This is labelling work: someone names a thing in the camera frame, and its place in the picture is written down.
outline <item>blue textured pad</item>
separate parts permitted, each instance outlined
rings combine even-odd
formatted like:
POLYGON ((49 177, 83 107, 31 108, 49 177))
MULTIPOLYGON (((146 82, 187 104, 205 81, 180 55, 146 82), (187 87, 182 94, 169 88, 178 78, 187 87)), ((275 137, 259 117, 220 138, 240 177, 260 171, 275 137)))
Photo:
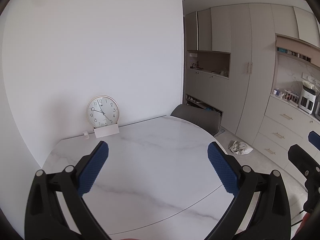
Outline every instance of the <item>blue textured pad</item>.
POLYGON ((226 191, 236 197, 239 192, 238 176, 214 143, 210 143, 208 146, 208 158, 226 191))
POLYGON ((102 166, 106 162, 109 155, 109 147, 106 142, 97 149, 93 154, 85 168, 79 176, 78 195, 82 197, 84 193, 88 193, 96 180, 102 166))
POLYGON ((312 143, 318 150, 320 150, 320 136, 315 132, 312 131, 309 133, 308 140, 312 143))

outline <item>gold handle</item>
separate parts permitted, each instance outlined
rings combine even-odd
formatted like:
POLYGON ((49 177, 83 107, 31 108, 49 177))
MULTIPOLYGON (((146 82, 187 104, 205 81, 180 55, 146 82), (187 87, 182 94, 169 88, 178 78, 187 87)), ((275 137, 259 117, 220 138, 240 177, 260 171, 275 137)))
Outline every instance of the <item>gold handle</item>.
POLYGON ((278 137, 280 137, 281 139, 284 139, 284 136, 282 136, 281 134, 279 134, 279 133, 273 133, 274 135, 276 135, 276 136, 278 136, 278 137))
POLYGON ((275 152, 271 151, 270 149, 265 149, 267 152, 271 153, 271 154, 276 154, 275 152))
POLYGON ((286 115, 286 114, 281 114, 281 115, 282 115, 283 117, 287 118, 287 119, 293 120, 292 117, 290 117, 290 116, 288 116, 288 115, 286 115))

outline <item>clock face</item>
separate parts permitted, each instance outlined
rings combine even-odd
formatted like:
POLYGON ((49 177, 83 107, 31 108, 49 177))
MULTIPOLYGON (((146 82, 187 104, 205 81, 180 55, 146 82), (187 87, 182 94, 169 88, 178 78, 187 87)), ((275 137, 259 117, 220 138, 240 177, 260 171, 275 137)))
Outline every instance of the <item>clock face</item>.
POLYGON ((94 128, 112 125, 118 122, 119 107, 110 97, 96 97, 87 107, 87 117, 94 128))

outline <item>wire basket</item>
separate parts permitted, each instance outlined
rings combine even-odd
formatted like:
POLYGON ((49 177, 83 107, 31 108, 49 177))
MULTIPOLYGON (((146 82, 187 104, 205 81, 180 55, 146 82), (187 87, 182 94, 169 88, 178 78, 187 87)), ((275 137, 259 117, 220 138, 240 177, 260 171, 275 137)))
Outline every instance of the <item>wire basket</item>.
POLYGON ((288 101, 292 100, 293 102, 298 103, 299 95, 297 93, 292 93, 288 90, 284 90, 284 99, 288 101))

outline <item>bolt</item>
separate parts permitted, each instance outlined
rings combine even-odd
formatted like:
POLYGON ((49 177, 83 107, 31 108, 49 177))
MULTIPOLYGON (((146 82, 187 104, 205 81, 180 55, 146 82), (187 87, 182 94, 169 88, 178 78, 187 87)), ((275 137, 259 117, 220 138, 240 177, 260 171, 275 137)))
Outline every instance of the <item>bolt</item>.
POLYGON ((273 171, 273 175, 275 175, 276 177, 279 177, 279 176, 280 176, 280 172, 277 171, 277 170, 274 170, 274 171, 273 171))
POLYGON ((37 176, 37 177, 40 177, 42 174, 43 174, 43 170, 38 170, 38 171, 36 172, 36 176, 37 176))
POLYGON ((242 170, 246 173, 249 173, 251 171, 251 168, 249 166, 243 166, 242 170))
POLYGON ((66 172, 71 172, 71 171, 73 171, 73 169, 74 169, 74 166, 69 165, 69 166, 67 166, 64 170, 65 170, 66 172))

